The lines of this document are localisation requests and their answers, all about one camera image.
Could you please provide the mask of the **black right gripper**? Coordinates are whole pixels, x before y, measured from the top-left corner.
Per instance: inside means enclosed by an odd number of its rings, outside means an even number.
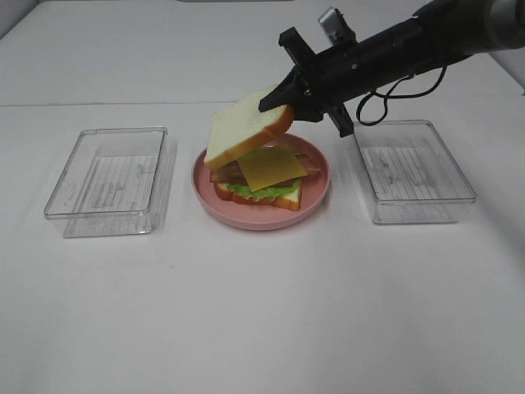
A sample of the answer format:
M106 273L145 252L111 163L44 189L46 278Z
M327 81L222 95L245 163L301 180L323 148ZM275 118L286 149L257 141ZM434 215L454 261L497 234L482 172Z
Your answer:
M295 121L320 122L327 115L341 137L354 133L344 102L354 92L351 81L358 74L358 44L330 46L315 53L294 27L280 34L278 44L294 66L284 80L258 105L266 112L282 105L294 109Z

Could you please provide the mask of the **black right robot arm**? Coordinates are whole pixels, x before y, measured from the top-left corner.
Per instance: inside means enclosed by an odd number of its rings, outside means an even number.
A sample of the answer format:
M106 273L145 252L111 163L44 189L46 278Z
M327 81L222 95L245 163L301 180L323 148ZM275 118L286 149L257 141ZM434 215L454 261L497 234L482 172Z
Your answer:
M295 28L281 33L279 45L294 62L286 78L261 99L265 112L281 105L294 109L297 121L319 122L328 115L340 136L354 132L345 103L360 98L363 108L372 97L388 102L396 87L435 69L477 53L522 48L522 1L431 1L411 18L359 42L343 14L331 7L319 18L331 47L315 53Z

